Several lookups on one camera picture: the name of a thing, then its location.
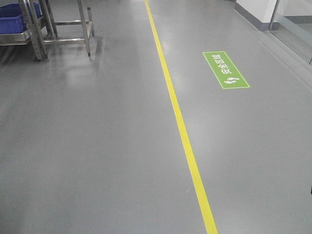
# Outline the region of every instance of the yellow line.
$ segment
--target yellow line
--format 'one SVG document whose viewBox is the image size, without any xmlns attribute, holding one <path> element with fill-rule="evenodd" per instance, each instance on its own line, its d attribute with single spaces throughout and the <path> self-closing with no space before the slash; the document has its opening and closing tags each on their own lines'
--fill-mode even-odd
<svg viewBox="0 0 312 234">
<path fill-rule="evenodd" d="M 177 122 L 177 125 L 179 127 L 179 131 L 180 131 L 185 155 L 186 155 L 187 161 L 189 163 L 190 172 L 191 172 L 191 175 L 193 178 L 193 183 L 194 183 L 194 187 L 196 190 L 196 194 L 197 194 L 199 206 L 201 209 L 201 213 L 202 213 L 202 216 L 204 219 L 204 223 L 206 226 L 206 230 L 207 230 L 207 233 L 209 233 L 209 234 L 218 234 L 218 230 L 217 230 L 216 224 L 215 224 L 215 219 L 214 219 L 211 207 L 209 205 L 209 201 L 208 201 L 208 198 L 206 195 L 206 191 L 205 191 L 205 188 L 203 185 L 203 181 L 202 181 L 200 173 L 199 173 L 199 169 L 198 169 L 198 166 L 196 163 L 196 158 L 195 158 L 194 153 L 193 153 L 193 149 L 191 146 L 189 135 L 186 131 L 186 127 L 185 127 L 185 123 L 184 123 L 183 116 L 181 113 L 181 109 L 180 109 L 179 103 L 177 101 L 175 88 L 174 88 L 174 85 L 172 83 L 172 79 L 170 76 L 170 72 L 168 69 L 168 65 L 166 62 L 165 55 L 162 51 L 161 43 L 160 43 L 160 40 L 158 37 L 158 32 L 157 32 L 157 29 L 155 26 L 153 14 L 152 14 L 148 0 L 145 0 L 145 5 L 146 5 L 146 9 L 147 9 L 148 16 L 150 19 L 152 31 L 154 34 L 154 39 L 156 42 L 161 66 L 162 66 L 162 69 L 163 69 L 163 72 L 164 72 L 164 75 L 166 78 L 167 87 L 168 87 L 169 94 L 170 94 L 170 99 L 171 99 L 171 102 L 172 102 L 172 105 L 174 108 L 174 112 L 175 112 L 176 122 Z"/>
</svg>

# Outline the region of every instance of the glass door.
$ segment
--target glass door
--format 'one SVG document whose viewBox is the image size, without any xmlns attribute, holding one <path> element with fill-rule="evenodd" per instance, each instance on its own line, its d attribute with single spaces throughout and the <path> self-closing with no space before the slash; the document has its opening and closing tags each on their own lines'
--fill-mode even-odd
<svg viewBox="0 0 312 234">
<path fill-rule="evenodd" d="M 277 0 L 269 30 L 312 64 L 312 0 Z"/>
</svg>

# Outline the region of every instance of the metal table frame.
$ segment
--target metal table frame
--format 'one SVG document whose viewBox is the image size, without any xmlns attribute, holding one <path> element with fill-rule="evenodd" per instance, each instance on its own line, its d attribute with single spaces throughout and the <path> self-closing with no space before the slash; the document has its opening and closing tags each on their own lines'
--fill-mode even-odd
<svg viewBox="0 0 312 234">
<path fill-rule="evenodd" d="M 82 0 L 77 0 L 80 13 L 80 20 L 55 22 L 49 0 L 39 0 L 43 17 L 37 18 L 33 0 L 19 0 L 22 14 L 26 21 L 27 29 L 20 34 L 0 35 L 0 45 L 24 45 L 31 41 L 36 58 L 46 59 L 46 45 L 59 43 L 84 43 L 88 56 L 91 56 L 90 35 L 94 36 L 94 25 L 91 8 L 88 6 L 88 21 L 85 20 Z M 83 37 L 75 39 L 59 39 L 58 25 L 81 25 Z M 46 27 L 47 37 L 44 38 L 41 29 Z"/>
</svg>

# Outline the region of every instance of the epoxy floor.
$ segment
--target epoxy floor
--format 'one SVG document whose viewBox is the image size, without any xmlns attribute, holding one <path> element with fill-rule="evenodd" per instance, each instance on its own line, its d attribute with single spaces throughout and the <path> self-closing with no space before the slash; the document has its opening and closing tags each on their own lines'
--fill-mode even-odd
<svg viewBox="0 0 312 234">
<path fill-rule="evenodd" d="M 90 4 L 91 58 L 20 46 L 0 67 L 0 233 L 205 234 L 144 1 Z M 219 233 L 310 234 L 311 67 L 231 1 L 150 5 Z M 223 90 L 206 51 L 252 87 Z"/>
</svg>

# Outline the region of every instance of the blue bin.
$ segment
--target blue bin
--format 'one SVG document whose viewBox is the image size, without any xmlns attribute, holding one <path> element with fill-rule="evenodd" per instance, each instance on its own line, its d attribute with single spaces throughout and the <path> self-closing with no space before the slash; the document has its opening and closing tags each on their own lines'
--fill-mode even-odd
<svg viewBox="0 0 312 234">
<path fill-rule="evenodd" d="M 21 15 L 20 8 L 10 8 L 0 11 L 0 34 L 22 33 L 26 24 Z"/>
<path fill-rule="evenodd" d="M 37 17 L 42 17 L 39 3 L 34 3 L 34 7 Z M 26 23 L 18 3 L 0 7 L 0 34 L 22 33 L 25 30 Z"/>
</svg>

